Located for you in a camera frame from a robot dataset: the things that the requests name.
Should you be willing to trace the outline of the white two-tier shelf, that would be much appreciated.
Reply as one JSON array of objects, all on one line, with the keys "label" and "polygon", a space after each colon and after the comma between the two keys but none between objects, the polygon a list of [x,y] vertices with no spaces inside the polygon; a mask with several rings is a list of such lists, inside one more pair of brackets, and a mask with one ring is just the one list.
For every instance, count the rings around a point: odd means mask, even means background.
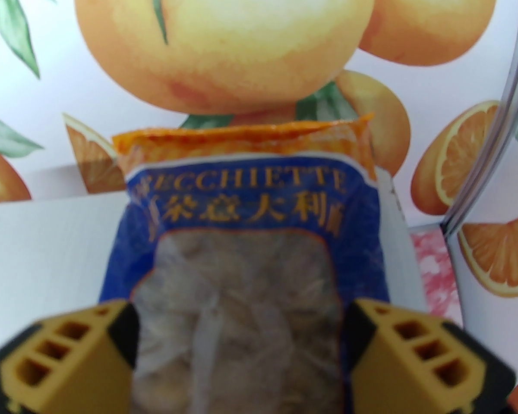
[{"label": "white two-tier shelf", "polygon": [[0,204],[0,346],[30,322],[94,305],[125,192]]}]

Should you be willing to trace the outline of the blue orecchiette pasta bag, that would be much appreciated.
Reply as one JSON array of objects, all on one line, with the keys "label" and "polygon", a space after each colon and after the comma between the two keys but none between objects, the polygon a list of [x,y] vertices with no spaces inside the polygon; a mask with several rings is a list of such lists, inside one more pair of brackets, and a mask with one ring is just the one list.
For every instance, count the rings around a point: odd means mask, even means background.
[{"label": "blue orecchiette pasta bag", "polygon": [[140,317],[129,414],[354,414],[344,312],[389,300],[370,121],[115,136],[100,300]]}]

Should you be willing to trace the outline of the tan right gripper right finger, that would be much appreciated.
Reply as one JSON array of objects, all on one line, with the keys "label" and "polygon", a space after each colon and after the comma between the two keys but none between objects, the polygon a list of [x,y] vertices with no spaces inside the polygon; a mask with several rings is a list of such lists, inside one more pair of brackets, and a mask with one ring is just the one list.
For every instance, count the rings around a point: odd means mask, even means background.
[{"label": "tan right gripper right finger", "polygon": [[358,298],[347,358],[353,414],[518,414],[514,370],[439,316]]}]

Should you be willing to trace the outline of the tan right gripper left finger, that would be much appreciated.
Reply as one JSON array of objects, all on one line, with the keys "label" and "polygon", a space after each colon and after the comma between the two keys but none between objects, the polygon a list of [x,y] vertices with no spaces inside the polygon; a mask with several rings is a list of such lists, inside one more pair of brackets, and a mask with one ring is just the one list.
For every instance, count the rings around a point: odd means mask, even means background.
[{"label": "tan right gripper left finger", "polygon": [[139,335],[123,299],[35,321],[0,347],[0,414],[130,414]]}]

